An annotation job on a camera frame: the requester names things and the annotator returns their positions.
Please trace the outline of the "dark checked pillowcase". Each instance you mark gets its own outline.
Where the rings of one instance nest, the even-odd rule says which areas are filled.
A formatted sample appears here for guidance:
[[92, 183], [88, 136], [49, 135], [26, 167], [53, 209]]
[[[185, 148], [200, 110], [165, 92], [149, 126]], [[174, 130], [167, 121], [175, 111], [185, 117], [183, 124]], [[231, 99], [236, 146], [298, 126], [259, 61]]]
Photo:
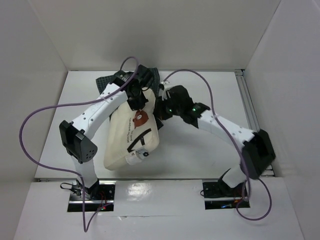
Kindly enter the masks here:
[[149, 68], [140, 64], [137, 72], [120, 69], [112, 75], [101, 76], [95, 80], [98, 92], [103, 93], [110, 84], [122, 86], [133, 77], [124, 88], [128, 96], [109, 117], [114, 128], [127, 124], [136, 132], [157, 132], [163, 124], [155, 114], [157, 97], [160, 90], [160, 75], [157, 68]]

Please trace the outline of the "cream pillow with bear print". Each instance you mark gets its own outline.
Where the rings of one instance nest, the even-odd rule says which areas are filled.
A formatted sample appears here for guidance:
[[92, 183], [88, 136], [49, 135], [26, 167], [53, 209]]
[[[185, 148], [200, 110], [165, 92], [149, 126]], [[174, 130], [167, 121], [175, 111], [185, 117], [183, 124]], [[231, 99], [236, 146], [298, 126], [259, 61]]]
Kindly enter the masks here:
[[143, 94], [147, 99], [143, 109], [131, 110], [125, 102], [110, 117], [103, 160], [107, 170], [115, 171], [139, 164], [159, 145], [158, 127], [153, 114], [156, 96], [147, 88], [143, 89]]

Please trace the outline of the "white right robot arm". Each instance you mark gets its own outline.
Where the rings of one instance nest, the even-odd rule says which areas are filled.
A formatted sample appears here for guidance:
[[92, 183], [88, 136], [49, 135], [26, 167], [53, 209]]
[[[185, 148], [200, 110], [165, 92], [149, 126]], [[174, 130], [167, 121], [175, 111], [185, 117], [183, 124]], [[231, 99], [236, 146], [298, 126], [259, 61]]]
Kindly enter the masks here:
[[182, 85], [165, 86], [161, 83], [154, 113], [161, 121], [179, 116], [185, 123], [237, 146], [241, 155], [239, 165], [228, 169], [209, 188], [206, 192], [209, 198], [232, 197], [240, 193], [247, 178], [257, 180], [276, 158], [265, 130], [253, 131], [214, 115], [209, 106], [193, 102]]

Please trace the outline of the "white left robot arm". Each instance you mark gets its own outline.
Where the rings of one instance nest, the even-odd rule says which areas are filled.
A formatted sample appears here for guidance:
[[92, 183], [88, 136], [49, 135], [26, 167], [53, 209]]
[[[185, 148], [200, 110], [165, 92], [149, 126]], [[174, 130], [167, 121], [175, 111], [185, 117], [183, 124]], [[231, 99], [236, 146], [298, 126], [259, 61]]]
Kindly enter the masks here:
[[137, 72], [119, 70], [99, 77], [97, 102], [74, 120], [59, 124], [62, 145], [80, 174], [77, 183], [86, 199], [94, 199], [100, 191], [93, 161], [98, 147], [92, 139], [106, 120], [109, 130], [103, 164], [107, 170], [141, 163], [159, 145], [154, 116], [157, 91], [152, 89], [158, 81], [158, 74], [142, 65]]

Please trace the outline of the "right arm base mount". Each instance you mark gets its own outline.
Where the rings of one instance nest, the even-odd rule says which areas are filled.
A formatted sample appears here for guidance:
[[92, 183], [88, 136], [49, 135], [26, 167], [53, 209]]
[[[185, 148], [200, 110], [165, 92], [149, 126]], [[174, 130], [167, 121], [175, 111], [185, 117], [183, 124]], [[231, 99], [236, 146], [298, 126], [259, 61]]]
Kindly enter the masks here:
[[218, 191], [217, 181], [203, 181], [200, 195], [204, 198], [205, 210], [225, 210], [235, 209], [239, 203], [239, 208], [250, 208], [250, 203], [243, 200], [243, 183], [228, 190], [227, 193]]

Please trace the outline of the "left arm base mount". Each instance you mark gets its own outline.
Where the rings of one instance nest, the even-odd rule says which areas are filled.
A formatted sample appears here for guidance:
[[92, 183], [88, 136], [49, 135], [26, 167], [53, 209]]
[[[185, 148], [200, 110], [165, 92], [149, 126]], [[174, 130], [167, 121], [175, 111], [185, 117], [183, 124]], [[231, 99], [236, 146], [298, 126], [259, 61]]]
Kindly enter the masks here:
[[[76, 181], [63, 182], [60, 188], [69, 191], [67, 212], [82, 212], [83, 191]], [[95, 212], [100, 208], [101, 212], [114, 211], [116, 182], [101, 180], [97, 190], [92, 193], [85, 193], [85, 212]]]

